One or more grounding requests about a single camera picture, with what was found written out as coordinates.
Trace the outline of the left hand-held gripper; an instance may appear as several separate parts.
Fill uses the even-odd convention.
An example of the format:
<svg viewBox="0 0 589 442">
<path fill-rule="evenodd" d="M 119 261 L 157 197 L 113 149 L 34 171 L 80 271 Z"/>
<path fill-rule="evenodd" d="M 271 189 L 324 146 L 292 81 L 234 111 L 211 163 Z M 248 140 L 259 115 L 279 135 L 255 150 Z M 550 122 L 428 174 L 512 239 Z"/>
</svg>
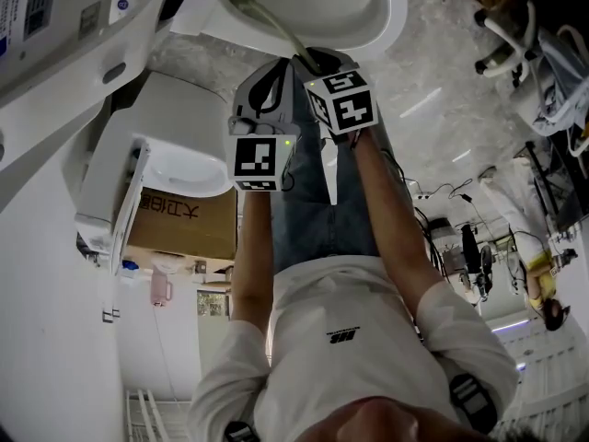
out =
<svg viewBox="0 0 589 442">
<path fill-rule="evenodd" d="M 299 138 L 294 87 L 294 69 L 280 58 L 237 88 L 225 136 L 227 174 L 237 190 L 282 190 Z"/>
</svg>

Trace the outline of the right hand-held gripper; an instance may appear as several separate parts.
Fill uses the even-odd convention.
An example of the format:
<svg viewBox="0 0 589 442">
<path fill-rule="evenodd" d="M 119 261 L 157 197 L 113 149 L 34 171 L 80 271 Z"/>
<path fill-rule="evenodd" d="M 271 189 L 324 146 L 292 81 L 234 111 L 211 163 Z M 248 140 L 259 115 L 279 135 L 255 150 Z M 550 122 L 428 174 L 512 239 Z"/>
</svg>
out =
<svg viewBox="0 0 589 442">
<path fill-rule="evenodd" d="M 316 119 L 334 135 L 371 127 L 378 122 L 374 84 L 350 56 L 328 48 L 309 47 L 314 68 L 301 63 L 301 78 Z"/>
</svg>

